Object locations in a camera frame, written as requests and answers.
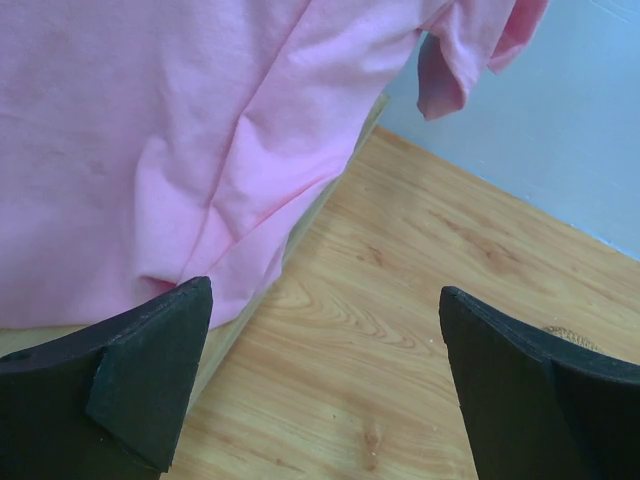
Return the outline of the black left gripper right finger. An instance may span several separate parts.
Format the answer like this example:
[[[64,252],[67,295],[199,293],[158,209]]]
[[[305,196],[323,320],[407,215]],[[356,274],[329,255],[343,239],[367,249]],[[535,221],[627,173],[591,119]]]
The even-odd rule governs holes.
[[[638,365],[453,286],[439,318],[479,478],[638,478]]]

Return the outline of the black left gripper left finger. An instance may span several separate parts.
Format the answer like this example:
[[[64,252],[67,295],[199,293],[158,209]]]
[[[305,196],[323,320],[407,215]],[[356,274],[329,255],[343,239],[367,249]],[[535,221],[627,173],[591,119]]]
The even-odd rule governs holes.
[[[195,277],[132,310],[1,359],[4,479],[169,471],[212,312]]]

